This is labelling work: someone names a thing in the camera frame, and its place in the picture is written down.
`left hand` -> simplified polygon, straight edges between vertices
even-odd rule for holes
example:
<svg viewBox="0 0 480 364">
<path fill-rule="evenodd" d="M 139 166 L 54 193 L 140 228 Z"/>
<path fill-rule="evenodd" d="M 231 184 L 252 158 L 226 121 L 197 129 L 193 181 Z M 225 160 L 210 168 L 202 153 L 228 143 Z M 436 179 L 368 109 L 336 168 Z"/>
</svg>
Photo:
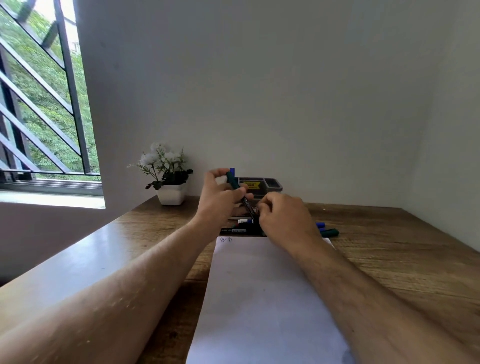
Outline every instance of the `left hand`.
<svg viewBox="0 0 480 364">
<path fill-rule="evenodd" d="M 204 187 L 198 203 L 198 210 L 193 218 L 202 224 L 220 232 L 232 215 L 239 216 L 247 212 L 244 206 L 235 207 L 244 196 L 253 200 L 253 194 L 247 193 L 247 185 L 240 185 L 239 189 L 232 190 L 229 183 L 217 184 L 215 178 L 225 176 L 228 168 L 218 168 L 205 173 Z"/>
</svg>

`wood grain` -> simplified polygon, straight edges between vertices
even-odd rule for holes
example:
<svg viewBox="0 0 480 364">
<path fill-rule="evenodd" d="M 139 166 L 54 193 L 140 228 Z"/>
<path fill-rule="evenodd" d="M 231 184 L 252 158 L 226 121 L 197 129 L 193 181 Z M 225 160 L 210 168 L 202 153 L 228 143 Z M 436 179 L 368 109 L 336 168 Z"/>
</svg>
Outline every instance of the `wood grain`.
<svg viewBox="0 0 480 364">
<path fill-rule="evenodd" d="M 0 334 L 123 267 L 184 225 L 197 199 L 156 198 L 0 288 Z M 306 204 L 358 268 L 480 353 L 480 254 L 397 208 Z M 214 243 L 200 254 L 139 363 L 184 363 L 205 294 Z"/>
</svg>

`white paper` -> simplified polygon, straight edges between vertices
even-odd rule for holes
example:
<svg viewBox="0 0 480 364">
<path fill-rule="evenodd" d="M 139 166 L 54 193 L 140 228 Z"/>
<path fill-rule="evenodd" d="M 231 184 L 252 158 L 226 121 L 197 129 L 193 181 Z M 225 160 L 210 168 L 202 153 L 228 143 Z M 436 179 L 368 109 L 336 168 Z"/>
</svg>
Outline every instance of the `white paper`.
<svg viewBox="0 0 480 364">
<path fill-rule="evenodd" d="M 219 237 L 187 364 L 351 363 L 293 259 L 268 238 Z"/>
</svg>

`yellow sticker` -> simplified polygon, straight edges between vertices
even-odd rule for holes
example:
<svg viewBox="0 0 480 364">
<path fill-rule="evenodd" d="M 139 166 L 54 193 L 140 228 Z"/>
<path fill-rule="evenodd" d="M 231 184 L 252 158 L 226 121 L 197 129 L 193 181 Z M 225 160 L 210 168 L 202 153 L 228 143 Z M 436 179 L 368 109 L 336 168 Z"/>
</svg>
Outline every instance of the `yellow sticker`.
<svg viewBox="0 0 480 364">
<path fill-rule="evenodd" d="M 242 181 L 241 183 L 244 183 L 248 186 L 249 190 L 260 190 L 260 182 L 253 182 L 253 181 Z"/>
</svg>

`white wall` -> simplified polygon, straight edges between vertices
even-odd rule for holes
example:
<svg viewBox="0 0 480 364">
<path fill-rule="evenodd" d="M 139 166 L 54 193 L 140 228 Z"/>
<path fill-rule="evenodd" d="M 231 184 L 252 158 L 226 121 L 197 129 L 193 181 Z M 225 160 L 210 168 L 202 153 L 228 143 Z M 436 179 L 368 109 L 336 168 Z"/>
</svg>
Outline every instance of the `white wall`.
<svg viewBox="0 0 480 364">
<path fill-rule="evenodd" d="M 152 196 L 146 177 L 126 166 L 156 140 L 185 146 L 191 194 L 205 170 L 225 166 L 275 177 L 310 202 L 400 206 L 456 2 L 82 0 L 76 8 L 107 209 L 0 204 L 0 277 Z"/>
<path fill-rule="evenodd" d="M 406 210 L 480 250 L 480 2 L 461 3 Z"/>
</svg>

